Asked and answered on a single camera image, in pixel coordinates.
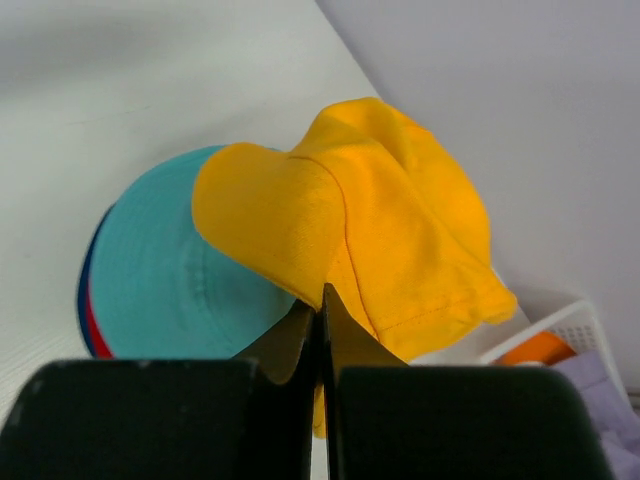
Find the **blue bucket hat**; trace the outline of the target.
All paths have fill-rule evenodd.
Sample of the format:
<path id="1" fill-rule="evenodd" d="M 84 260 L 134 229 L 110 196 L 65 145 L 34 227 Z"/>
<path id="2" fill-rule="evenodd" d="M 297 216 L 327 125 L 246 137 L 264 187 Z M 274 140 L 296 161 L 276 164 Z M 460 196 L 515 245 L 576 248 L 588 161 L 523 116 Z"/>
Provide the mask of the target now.
<path id="1" fill-rule="evenodd" d="M 84 326 L 84 314 L 82 313 L 83 307 L 84 307 L 84 294 L 85 294 L 85 288 L 89 287 L 89 283 L 90 283 L 90 267 L 91 267 L 91 263 L 92 263 L 92 258 L 93 258 L 93 253 L 94 253 L 94 249 L 95 249 L 95 244 L 96 244 L 96 240 L 98 238 L 98 235 L 100 233 L 100 230 L 102 228 L 102 226 L 104 225 L 105 220 L 107 219 L 109 213 L 111 211 L 111 207 L 109 207 L 106 212 L 104 213 L 104 215 L 102 216 L 100 222 L 98 223 L 93 236 L 91 238 L 91 241 L 88 245 L 88 248 L 86 250 L 86 253 L 84 255 L 84 259 L 83 259 L 83 263 L 82 263 L 82 267 L 80 270 L 80 275 L 79 275 L 79 279 L 78 279 L 78 283 L 77 283 L 77 289 L 76 289 L 76 315 L 77 315 L 77 319 L 78 319 L 78 326 L 79 326 L 79 330 L 84 342 L 84 345 L 87 349 L 87 351 L 89 352 L 89 354 L 95 358 L 89 348 L 88 348 L 88 334 L 86 331 L 86 327 Z"/>

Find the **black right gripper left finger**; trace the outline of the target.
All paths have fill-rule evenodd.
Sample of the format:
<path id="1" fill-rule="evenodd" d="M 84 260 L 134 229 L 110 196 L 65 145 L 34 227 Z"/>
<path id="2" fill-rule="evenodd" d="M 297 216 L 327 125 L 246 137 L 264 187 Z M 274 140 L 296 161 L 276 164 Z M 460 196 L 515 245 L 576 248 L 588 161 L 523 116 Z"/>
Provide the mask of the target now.
<path id="1" fill-rule="evenodd" d="M 5 479 L 306 479 L 314 311 L 296 302 L 229 360 L 67 360 L 1 431 Z"/>

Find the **lilac bucket hat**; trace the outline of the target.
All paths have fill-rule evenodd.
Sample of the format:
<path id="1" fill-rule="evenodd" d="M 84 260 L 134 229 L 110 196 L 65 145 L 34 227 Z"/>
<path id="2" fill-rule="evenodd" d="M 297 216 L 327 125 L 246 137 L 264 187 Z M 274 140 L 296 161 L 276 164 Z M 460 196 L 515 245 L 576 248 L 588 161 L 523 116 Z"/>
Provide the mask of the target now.
<path id="1" fill-rule="evenodd" d="M 616 479 L 639 480 L 639 417 L 609 376 L 597 351 L 552 366 L 580 393 Z"/>

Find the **teal bucket hat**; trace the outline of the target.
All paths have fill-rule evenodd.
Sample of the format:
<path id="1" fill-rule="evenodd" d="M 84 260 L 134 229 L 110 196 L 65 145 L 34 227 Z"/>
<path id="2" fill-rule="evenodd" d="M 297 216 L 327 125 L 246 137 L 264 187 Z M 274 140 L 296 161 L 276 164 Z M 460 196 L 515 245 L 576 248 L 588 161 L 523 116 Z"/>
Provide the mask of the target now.
<path id="1" fill-rule="evenodd" d="M 217 150 L 188 152 L 147 171 L 99 228 L 89 298 L 101 338 L 115 358 L 230 358 L 295 302 L 196 231 L 195 178 Z"/>

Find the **yellow bucket hat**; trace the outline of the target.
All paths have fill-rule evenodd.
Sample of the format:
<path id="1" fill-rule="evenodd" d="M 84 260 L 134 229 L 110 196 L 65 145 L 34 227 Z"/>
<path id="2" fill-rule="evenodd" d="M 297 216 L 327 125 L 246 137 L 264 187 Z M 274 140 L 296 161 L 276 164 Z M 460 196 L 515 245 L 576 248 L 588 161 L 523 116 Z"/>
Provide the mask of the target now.
<path id="1" fill-rule="evenodd" d="M 320 309 L 326 284 L 403 361 L 498 324 L 517 301 L 495 274 L 486 209 L 435 136 L 362 98 L 324 108 L 280 152 L 236 143 L 193 187 L 212 247 Z"/>

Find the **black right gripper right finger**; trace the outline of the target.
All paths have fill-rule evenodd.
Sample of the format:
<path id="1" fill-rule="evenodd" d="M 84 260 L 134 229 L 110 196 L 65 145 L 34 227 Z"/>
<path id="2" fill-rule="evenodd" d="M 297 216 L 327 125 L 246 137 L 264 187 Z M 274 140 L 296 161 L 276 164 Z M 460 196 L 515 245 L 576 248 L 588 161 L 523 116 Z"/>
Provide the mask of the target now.
<path id="1" fill-rule="evenodd" d="M 409 366 L 323 291 L 333 479 L 609 479 L 578 392 L 540 367 Z"/>

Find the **red bucket hat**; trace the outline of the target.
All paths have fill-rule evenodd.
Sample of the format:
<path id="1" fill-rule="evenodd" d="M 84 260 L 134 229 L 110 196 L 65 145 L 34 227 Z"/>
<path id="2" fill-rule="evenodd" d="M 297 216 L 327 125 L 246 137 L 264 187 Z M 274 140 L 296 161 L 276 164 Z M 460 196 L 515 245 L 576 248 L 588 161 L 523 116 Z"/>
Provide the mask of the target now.
<path id="1" fill-rule="evenodd" d="M 85 288 L 84 307 L 82 313 L 84 314 L 84 326 L 86 327 L 88 334 L 88 348 L 91 354 L 95 358 L 99 359 L 112 359 L 113 353 L 104 341 L 94 316 L 89 287 Z"/>

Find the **orange bucket hat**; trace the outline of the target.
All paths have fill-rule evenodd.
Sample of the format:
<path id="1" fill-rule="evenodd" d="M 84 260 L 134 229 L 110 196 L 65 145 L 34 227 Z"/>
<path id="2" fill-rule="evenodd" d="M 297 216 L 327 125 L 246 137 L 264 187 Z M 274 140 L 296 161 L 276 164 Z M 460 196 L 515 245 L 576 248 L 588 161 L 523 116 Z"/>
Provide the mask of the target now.
<path id="1" fill-rule="evenodd" d="M 503 366 L 527 363 L 552 366 L 576 355 L 576 351 L 560 337 L 542 331 L 506 352 L 495 363 Z"/>

